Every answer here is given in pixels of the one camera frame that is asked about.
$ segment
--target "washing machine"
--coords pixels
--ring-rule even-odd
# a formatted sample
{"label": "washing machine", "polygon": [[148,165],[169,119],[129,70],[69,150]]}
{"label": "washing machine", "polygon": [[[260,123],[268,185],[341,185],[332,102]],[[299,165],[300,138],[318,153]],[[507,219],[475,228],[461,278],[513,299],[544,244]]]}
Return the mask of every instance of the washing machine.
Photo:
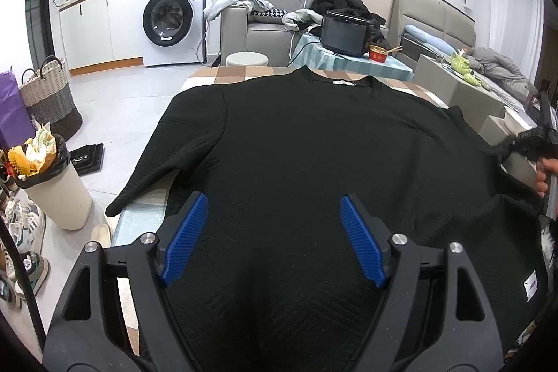
{"label": "washing machine", "polygon": [[146,67],[205,62],[205,0],[138,0],[138,3]]}

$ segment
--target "kitchen cabinet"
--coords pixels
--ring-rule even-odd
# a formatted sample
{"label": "kitchen cabinet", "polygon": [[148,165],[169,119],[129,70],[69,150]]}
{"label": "kitchen cabinet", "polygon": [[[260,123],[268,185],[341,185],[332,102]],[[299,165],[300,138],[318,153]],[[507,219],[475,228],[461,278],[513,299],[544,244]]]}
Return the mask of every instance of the kitchen cabinet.
{"label": "kitchen cabinet", "polygon": [[142,15],[138,0],[108,0],[114,60],[141,57]]}
{"label": "kitchen cabinet", "polygon": [[70,69],[114,60],[107,3],[108,0],[86,0],[60,12]]}

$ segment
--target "white curtain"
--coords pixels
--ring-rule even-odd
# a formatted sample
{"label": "white curtain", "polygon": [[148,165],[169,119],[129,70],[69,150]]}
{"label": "white curtain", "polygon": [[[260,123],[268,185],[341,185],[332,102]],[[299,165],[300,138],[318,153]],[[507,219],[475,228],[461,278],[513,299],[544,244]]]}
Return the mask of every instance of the white curtain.
{"label": "white curtain", "polygon": [[544,2],[476,0],[476,45],[508,56],[532,82],[541,55]]}

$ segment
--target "blue pad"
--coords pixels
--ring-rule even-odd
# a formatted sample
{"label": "blue pad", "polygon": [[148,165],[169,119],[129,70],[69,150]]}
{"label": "blue pad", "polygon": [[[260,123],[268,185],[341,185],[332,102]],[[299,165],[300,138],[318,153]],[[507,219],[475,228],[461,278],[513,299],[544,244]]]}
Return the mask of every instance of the blue pad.
{"label": "blue pad", "polygon": [[364,275],[367,279],[374,281],[376,287],[382,287],[386,283],[387,276],[383,270],[381,249],[348,196],[341,199],[339,208],[341,222]]}
{"label": "blue pad", "polygon": [[165,268],[161,274],[165,287],[182,276],[208,214],[208,198],[205,194],[200,194],[167,248]]}

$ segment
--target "human hand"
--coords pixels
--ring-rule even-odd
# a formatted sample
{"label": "human hand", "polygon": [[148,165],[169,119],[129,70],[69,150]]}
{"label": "human hand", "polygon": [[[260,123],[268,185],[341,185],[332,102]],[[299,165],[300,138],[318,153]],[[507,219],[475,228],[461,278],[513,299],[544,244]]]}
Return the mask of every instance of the human hand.
{"label": "human hand", "polygon": [[546,184],[546,174],[551,172],[558,175],[558,159],[542,159],[537,163],[537,184],[535,189],[541,198],[544,198],[545,193],[549,190]]}

